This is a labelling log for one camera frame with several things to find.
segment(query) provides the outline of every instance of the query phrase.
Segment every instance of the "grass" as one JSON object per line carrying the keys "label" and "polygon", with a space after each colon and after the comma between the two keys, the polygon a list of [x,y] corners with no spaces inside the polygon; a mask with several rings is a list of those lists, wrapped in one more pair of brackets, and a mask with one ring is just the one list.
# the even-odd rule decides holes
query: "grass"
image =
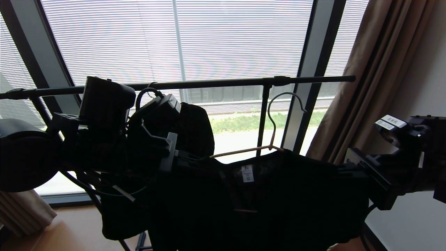
{"label": "grass", "polygon": [[[323,112],[313,112],[311,115],[310,123],[308,126],[318,126],[325,115]],[[284,113],[274,113],[271,114],[274,122],[278,129],[285,128],[287,114]],[[214,134],[219,134],[223,132],[244,132],[259,129],[260,115],[240,115],[234,117],[226,118],[211,118],[212,131]],[[273,124],[266,118],[265,130],[272,130]]]}

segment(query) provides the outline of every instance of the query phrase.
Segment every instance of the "wall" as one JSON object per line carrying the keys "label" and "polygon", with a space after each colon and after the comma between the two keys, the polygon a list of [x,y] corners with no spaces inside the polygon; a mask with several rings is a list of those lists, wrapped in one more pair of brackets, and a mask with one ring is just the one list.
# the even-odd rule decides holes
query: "wall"
{"label": "wall", "polygon": [[[438,1],[417,52],[389,114],[407,120],[411,115],[446,117],[446,1]],[[391,152],[376,139],[368,153]],[[373,211],[366,223],[389,251],[446,250],[446,204],[433,192],[399,197],[391,211]]]}

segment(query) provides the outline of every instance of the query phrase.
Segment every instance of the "brown curtain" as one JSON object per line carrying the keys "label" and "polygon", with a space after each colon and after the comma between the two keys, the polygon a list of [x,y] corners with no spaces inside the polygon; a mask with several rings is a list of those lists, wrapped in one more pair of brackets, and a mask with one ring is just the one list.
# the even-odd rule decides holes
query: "brown curtain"
{"label": "brown curtain", "polygon": [[44,229],[54,217],[56,212],[34,190],[0,191],[0,223],[17,236],[30,235]]}
{"label": "brown curtain", "polygon": [[385,115],[409,66],[434,1],[369,1],[341,83],[307,156],[343,161],[348,147],[362,149]]}

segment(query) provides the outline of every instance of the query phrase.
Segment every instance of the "clothes hanger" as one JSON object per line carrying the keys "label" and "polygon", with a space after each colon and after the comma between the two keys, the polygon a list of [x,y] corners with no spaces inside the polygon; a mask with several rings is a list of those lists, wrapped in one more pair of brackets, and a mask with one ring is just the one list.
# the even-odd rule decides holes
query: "clothes hanger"
{"label": "clothes hanger", "polygon": [[299,105],[301,106],[301,110],[303,112],[305,112],[305,113],[307,112],[307,110],[305,110],[303,108],[301,98],[296,93],[294,93],[294,92],[282,92],[281,94],[278,94],[273,99],[271,99],[271,101],[269,102],[269,105],[268,105],[268,110],[267,110],[268,111],[268,117],[269,117],[269,120],[271,121],[271,123],[273,124],[273,136],[271,137],[271,142],[269,143],[269,145],[267,145],[267,146],[260,146],[260,147],[254,147],[254,148],[249,148],[249,149],[244,149],[244,150],[238,150],[238,151],[232,151],[232,152],[227,152],[227,153],[215,154],[215,155],[210,156],[210,158],[217,158],[217,157],[222,157],[222,156],[227,156],[227,155],[232,155],[232,154],[238,154],[238,153],[244,153],[244,152],[250,152],[250,151],[256,151],[256,150],[262,150],[262,149],[267,149],[267,148],[269,150],[276,149],[278,151],[284,151],[283,148],[276,147],[276,146],[273,145],[274,138],[276,136],[276,123],[274,122],[274,120],[273,120],[273,118],[271,117],[271,114],[270,114],[271,104],[273,103],[273,101],[277,97],[282,96],[284,94],[291,94],[294,97],[296,97],[297,100],[299,100]]}

